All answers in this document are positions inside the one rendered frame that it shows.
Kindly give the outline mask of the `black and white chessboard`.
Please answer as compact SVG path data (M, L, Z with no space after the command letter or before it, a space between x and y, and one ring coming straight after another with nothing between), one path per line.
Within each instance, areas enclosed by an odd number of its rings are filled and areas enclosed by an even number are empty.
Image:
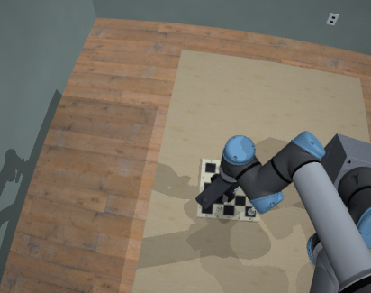
M202 161L200 190L201 194L210 184L211 176L219 174L218 167L220 160L206 160ZM259 222L259 212L256 210L254 215L249 215L248 211L253 207L249 199L245 195L240 186L237 192L234 193L235 198L231 202L214 202L208 209L203 209L199 203L197 208L197 217L237 220L237 221L250 221ZM222 210L216 210L217 206L221 206Z

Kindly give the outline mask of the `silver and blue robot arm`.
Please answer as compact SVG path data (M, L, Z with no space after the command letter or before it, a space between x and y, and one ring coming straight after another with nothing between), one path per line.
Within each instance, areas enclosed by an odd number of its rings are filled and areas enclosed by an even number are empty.
M294 183L316 231L307 242L315 265L310 293L371 293L371 168L348 171L338 193L319 161L325 150L308 131L263 166L254 154L250 138L231 137L220 174L237 182L260 214L279 204L282 190Z

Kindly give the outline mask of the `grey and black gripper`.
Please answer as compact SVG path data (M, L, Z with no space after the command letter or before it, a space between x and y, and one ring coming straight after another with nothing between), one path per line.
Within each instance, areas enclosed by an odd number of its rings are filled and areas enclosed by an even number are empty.
M238 190L238 186L239 184L237 182L229 182L229 181L226 181L225 179L222 178L221 174L220 174L220 171L219 171L219 174L214 174L213 176L211 176L211 183L220 175L221 179L226 182L226 183L229 183L229 184L233 184L224 194L223 194L223 201L222 202L231 202L235 196L234 196L234 193ZM235 183L235 184L234 184ZM235 189L234 189L235 188ZM232 193L233 192L233 193Z

